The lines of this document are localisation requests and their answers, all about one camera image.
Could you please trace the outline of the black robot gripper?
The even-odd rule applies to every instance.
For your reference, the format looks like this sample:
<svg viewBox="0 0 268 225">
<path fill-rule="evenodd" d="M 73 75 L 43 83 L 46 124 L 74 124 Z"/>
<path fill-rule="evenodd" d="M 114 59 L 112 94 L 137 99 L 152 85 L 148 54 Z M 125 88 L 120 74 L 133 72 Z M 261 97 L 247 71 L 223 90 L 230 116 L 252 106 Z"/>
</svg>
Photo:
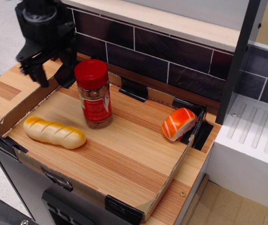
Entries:
<svg viewBox="0 0 268 225">
<path fill-rule="evenodd" d="M 77 65 L 75 23 L 69 9 L 16 9 L 25 44 L 17 54 L 23 74 L 47 88 L 42 64 L 57 55 L 61 69 L 74 72 Z"/>
</svg>

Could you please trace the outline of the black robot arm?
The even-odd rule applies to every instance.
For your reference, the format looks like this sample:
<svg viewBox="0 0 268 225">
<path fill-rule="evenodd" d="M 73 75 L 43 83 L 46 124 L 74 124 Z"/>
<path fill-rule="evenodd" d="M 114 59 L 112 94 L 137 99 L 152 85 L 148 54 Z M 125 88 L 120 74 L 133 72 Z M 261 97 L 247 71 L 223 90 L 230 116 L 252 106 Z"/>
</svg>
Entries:
<svg viewBox="0 0 268 225">
<path fill-rule="evenodd" d="M 60 59 L 62 65 L 54 77 L 61 87 L 71 87 L 77 64 L 76 25 L 71 12 L 59 0 L 23 0 L 15 12 L 25 38 L 16 56 L 21 72 L 46 88 L 49 83 L 43 65 Z"/>
</svg>

